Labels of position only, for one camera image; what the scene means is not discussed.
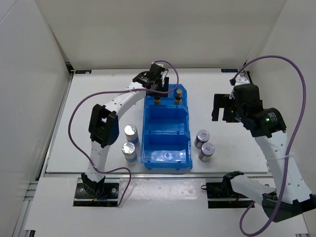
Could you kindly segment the yellow-label bottle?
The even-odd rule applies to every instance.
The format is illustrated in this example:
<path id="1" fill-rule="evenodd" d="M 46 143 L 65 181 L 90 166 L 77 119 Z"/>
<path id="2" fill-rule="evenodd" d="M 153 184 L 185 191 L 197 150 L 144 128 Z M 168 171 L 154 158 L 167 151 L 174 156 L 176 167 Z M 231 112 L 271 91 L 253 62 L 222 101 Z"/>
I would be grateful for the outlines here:
<path id="1" fill-rule="evenodd" d="M 161 104 L 161 97 L 160 96 L 155 96 L 154 97 L 154 104 L 155 105 L 160 105 Z"/>
<path id="2" fill-rule="evenodd" d="M 182 90 L 177 89 L 174 97 L 174 104 L 181 105 L 182 104 Z"/>

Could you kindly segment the silver-lid spice jar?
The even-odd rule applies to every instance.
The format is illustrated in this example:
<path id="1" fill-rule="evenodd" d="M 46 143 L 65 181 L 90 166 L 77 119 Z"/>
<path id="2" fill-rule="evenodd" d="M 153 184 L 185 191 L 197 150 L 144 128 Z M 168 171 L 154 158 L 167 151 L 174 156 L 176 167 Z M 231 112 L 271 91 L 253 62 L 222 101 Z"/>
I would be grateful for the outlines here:
<path id="1" fill-rule="evenodd" d="M 124 133 L 128 142 L 133 143 L 136 148 L 140 145 L 138 130 L 135 125 L 128 124 L 124 128 Z"/>
<path id="2" fill-rule="evenodd" d="M 126 142 L 122 145 L 122 153 L 128 164 L 135 164 L 138 160 L 138 155 L 136 152 L 135 145 L 131 142 Z"/>

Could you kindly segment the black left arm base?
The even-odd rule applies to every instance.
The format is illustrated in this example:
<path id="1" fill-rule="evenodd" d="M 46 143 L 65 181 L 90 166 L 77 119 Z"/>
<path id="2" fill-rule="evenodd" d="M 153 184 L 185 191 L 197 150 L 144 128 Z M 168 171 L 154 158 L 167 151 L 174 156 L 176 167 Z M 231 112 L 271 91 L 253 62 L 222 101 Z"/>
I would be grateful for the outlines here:
<path id="1" fill-rule="evenodd" d="M 119 202 L 119 181 L 105 179 L 96 189 L 89 188 L 81 179 L 77 180 L 73 206 L 117 207 Z"/>

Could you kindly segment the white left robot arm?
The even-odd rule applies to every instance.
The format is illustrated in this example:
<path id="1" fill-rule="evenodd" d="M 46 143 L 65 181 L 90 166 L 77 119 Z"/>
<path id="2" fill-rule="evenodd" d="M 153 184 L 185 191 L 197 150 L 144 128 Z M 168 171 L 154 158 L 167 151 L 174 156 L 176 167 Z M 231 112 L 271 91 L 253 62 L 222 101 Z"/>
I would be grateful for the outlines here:
<path id="1" fill-rule="evenodd" d="M 116 98 L 92 108 L 88 127 L 91 139 L 90 161 L 81 178 L 86 192 L 93 198 L 99 198 L 105 192 L 105 163 L 110 146 L 119 136 L 120 118 L 147 95 L 163 95 L 168 91 L 168 86 L 162 83 L 166 71 L 162 64 L 153 63 L 147 72 L 139 73 Z"/>

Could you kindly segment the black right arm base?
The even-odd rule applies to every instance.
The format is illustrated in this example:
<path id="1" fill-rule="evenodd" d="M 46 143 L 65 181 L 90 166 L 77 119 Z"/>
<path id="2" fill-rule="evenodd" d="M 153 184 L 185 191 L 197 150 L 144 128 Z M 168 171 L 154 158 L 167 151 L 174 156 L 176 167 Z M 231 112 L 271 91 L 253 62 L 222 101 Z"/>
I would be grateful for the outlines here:
<path id="1" fill-rule="evenodd" d="M 228 194 L 222 182 L 206 182 L 200 188 L 206 191 L 209 209 L 248 208 L 252 203 L 245 195 Z"/>

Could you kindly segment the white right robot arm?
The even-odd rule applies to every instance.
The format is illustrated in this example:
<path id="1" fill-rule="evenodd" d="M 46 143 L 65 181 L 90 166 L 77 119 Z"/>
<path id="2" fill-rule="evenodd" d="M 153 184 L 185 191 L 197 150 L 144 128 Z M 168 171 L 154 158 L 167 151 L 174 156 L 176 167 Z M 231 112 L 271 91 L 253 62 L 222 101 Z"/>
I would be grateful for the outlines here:
<path id="1" fill-rule="evenodd" d="M 227 197 L 241 194 L 262 206 L 273 222 L 281 222 L 315 209 L 316 196 L 306 185 L 293 157 L 286 151 L 286 125 L 276 108 L 265 109 L 258 86 L 237 85 L 230 94 L 215 94 L 212 120 L 217 121 L 223 109 L 223 120 L 240 122 L 250 131 L 262 150 L 275 187 L 267 187 L 240 171 L 223 176 L 219 193 Z"/>

